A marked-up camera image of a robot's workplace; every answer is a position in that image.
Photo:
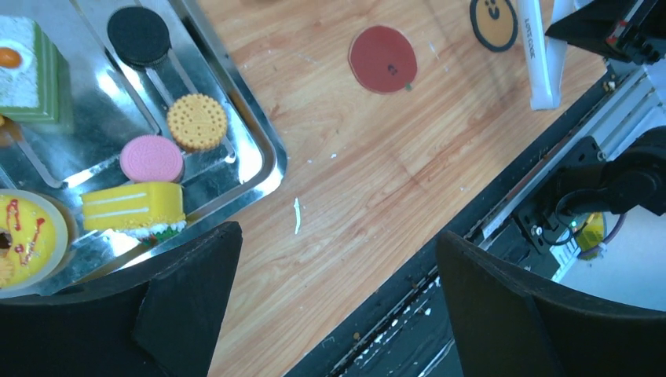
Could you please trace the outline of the yellow glazed donut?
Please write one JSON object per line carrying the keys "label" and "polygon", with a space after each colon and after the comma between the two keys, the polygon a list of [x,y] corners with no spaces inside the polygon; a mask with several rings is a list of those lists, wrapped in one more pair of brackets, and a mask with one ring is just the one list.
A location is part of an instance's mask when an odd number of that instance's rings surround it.
{"label": "yellow glazed donut", "polygon": [[1,297],[27,295],[50,276],[69,245],[68,224],[44,196],[1,190]]}

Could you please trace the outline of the pink sandwich cookie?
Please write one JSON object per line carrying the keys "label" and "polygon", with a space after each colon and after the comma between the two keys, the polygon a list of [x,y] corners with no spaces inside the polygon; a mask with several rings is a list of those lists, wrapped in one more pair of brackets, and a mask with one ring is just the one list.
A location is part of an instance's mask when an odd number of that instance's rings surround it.
{"label": "pink sandwich cookie", "polygon": [[132,182],[179,181],[185,163],[180,148],[159,135],[135,137],[123,147],[119,163]]}

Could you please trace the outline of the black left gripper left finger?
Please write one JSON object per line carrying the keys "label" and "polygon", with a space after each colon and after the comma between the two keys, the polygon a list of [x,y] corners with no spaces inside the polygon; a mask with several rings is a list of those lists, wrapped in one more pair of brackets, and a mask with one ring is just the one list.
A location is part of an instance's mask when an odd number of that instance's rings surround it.
{"label": "black left gripper left finger", "polygon": [[242,242],[229,221],[54,295],[2,300],[2,375],[205,376]]}

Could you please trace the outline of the green layered cake slice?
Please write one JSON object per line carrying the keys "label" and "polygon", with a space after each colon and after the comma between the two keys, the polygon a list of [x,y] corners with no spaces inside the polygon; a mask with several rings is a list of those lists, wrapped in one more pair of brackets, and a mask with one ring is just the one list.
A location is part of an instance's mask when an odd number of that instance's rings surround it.
{"label": "green layered cake slice", "polygon": [[66,67],[60,51],[35,20],[1,16],[2,116],[16,123],[57,123]]}

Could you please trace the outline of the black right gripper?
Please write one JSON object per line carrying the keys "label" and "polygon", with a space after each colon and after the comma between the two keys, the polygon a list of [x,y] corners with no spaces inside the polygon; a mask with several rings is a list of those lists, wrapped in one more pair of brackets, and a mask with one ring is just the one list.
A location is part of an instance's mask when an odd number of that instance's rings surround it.
{"label": "black right gripper", "polygon": [[665,0],[592,1],[545,35],[605,58],[655,64],[665,57]]}

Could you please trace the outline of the yellow cake slice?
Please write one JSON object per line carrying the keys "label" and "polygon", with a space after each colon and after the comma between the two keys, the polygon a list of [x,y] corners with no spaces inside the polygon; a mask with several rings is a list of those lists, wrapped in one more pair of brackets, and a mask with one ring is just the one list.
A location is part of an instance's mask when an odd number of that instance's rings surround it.
{"label": "yellow cake slice", "polygon": [[180,232],[186,225],[182,187],[154,181],[120,185],[80,196],[84,229],[113,230],[137,239]]}

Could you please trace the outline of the black sandwich cookie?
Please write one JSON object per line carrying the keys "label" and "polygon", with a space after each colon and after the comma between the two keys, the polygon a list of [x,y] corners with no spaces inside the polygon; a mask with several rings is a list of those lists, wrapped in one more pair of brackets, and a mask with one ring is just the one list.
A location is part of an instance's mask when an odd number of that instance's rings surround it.
{"label": "black sandwich cookie", "polygon": [[158,64],[171,48],[166,22],[158,13],[142,6],[117,9],[108,20],[107,34],[118,57],[134,67]]}

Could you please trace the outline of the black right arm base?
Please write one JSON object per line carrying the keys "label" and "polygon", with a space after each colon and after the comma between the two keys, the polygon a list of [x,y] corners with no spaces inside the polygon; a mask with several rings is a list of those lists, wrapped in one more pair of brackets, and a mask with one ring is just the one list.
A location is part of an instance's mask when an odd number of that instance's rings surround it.
{"label": "black right arm base", "polygon": [[592,136],[578,144],[514,211],[539,252],[559,247],[587,228],[597,212],[625,214],[643,207],[665,212],[665,128],[647,130],[613,160]]}

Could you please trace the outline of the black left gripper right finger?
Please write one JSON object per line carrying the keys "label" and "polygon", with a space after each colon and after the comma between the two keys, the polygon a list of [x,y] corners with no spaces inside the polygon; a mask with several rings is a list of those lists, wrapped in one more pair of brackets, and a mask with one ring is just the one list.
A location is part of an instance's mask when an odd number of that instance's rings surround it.
{"label": "black left gripper right finger", "polygon": [[453,232],[436,258],[464,375],[664,375],[664,312],[557,284]]}

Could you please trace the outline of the white and metal tongs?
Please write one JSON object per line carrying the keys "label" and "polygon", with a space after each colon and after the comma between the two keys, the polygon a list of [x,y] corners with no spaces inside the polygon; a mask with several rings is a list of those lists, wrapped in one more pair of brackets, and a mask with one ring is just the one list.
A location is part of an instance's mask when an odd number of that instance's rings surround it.
{"label": "white and metal tongs", "polygon": [[562,99],[567,42],[546,36],[540,1],[519,0],[517,7],[529,73],[531,109],[556,109]]}

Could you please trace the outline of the stainless steel tray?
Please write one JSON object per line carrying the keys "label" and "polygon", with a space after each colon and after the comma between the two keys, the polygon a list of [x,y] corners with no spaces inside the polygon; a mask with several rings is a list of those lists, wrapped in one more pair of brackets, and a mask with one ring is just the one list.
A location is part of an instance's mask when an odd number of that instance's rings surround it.
{"label": "stainless steel tray", "polygon": [[[21,125],[2,140],[1,186],[51,200],[68,220],[71,241],[58,267],[17,294],[52,295],[89,277],[162,254],[200,236],[275,191],[287,169],[284,144],[196,1],[143,1],[170,35],[158,64],[126,64],[108,38],[125,1],[4,1],[4,16],[37,23],[66,61],[60,123]],[[224,141],[186,152],[181,178],[187,225],[155,246],[111,230],[83,226],[84,193],[128,183],[123,146],[144,134],[167,136],[167,111],[188,93],[221,103],[229,117]]]}

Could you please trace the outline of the yellow round biscuit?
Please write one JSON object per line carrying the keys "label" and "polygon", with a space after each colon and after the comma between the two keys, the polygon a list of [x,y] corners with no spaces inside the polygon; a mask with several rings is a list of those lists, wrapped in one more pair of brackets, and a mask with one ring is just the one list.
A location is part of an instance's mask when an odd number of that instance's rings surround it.
{"label": "yellow round biscuit", "polygon": [[225,138],[229,126],[222,105],[201,93],[178,98],[169,107],[166,122],[176,144],[191,151],[216,148]]}

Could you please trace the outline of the red apple coaster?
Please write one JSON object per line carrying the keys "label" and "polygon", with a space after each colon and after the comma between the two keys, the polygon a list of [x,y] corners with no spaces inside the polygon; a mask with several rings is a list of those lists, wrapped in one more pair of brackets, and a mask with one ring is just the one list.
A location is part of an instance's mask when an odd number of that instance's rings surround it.
{"label": "red apple coaster", "polygon": [[355,36],[347,60],[359,84],[378,94],[410,90],[418,74],[415,51],[407,37],[381,24]]}

